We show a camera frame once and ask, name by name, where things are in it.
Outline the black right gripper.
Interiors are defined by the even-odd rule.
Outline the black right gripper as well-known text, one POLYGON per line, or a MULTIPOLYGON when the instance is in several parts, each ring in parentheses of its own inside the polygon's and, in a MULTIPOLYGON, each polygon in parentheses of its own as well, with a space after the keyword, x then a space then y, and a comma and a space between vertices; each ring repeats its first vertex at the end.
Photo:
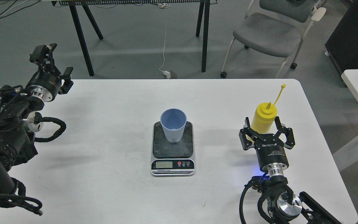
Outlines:
POLYGON ((249 118, 245 118, 245 125, 240 129, 239 137, 243 150, 254 148, 260 171, 266 174, 283 174, 289 166, 284 148, 292 149, 295 146, 292 128, 281 124, 279 117, 275 118, 277 132, 275 134, 260 134, 250 127, 249 118), (279 137, 286 136, 286 142, 279 137))

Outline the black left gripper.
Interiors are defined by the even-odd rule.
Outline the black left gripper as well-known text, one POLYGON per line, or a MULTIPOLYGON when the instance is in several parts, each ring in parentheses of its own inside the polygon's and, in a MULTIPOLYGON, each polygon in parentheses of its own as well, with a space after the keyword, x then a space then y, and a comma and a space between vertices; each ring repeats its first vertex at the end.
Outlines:
POLYGON ((31 96, 37 97, 43 102, 53 101, 58 94, 67 94, 74 84, 71 80, 73 67, 66 68, 61 75, 61 72, 55 66, 52 53, 56 47, 56 43, 39 45, 35 47, 29 58, 31 63, 38 66, 38 70, 25 89, 30 91, 31 96))

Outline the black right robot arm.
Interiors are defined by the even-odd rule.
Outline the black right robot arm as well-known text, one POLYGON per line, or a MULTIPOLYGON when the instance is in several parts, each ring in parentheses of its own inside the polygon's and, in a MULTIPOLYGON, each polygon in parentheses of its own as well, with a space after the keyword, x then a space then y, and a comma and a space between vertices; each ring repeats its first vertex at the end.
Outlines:
POLYGON ((243 203, 248 189, 252 188, 261 194, 257 210, 270 224, 288 224, 299 215, 303 215, 308 224, 339 224, 340 221, 309 194, 301 192, 296 195, 288 186, 284 170, 289 167, 289 163, 284 149, 295 146, 294 134, 291 128, 280 122, 279 117, 274 121, 277 127, 275 134, 258 133, 250 127, 248 117, 239 132, 243 150, 256 150, 259 167, 263 172, 262 176, 253 176, 244 185, 239 204, 241 223, 246 223, 243 203))

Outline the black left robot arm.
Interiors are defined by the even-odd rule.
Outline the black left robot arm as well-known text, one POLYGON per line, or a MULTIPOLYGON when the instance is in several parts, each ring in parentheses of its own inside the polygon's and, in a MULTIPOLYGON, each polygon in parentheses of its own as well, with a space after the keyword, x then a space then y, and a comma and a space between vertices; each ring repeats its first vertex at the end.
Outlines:
POLYGON ((61 73, 55 66, 56 46, 52 43, 35 47, 29 60, 38 70, 26 87, 4 85, 0 88, 0 208, 21 207, 42 215, 41 201, 27 197, 25 185, 8 172, 37 155, 36 142, 51 142, 67 127, 60 119, 40 114, 46 102, 65 95, 73 86, 73 68, 68 67, 61 73))

